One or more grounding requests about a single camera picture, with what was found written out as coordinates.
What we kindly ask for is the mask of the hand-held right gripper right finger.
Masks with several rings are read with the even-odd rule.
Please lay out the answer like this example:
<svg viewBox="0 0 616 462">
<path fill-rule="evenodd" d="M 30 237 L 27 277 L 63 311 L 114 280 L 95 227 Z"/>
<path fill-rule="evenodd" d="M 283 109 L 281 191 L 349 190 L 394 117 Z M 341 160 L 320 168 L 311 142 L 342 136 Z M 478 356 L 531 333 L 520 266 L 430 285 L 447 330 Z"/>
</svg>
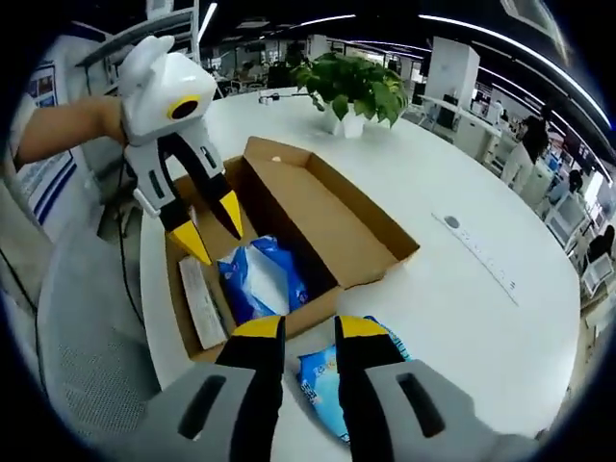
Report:
<svg viewBox="0 0 616 462">
<path fill-rule="evenodd" d="M 355 461 L 527 461 L 535 442 L 492 429 L 473 399 L 376 321 L 335 319 L 339 399 Z"/>
</svg>

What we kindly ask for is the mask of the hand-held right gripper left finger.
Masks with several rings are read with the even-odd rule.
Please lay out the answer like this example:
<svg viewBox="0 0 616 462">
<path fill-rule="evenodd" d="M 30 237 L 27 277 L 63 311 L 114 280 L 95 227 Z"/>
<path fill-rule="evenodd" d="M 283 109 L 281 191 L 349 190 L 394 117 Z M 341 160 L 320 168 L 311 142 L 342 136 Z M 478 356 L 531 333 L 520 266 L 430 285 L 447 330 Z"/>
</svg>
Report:
<svg viewBox="0 0 616 462">
<path fill-rule="evenodd" d="M 141 461 L 268 461 L 282 404 L 285 320 L 247 321 L 146 407 Z"/>
</svg>

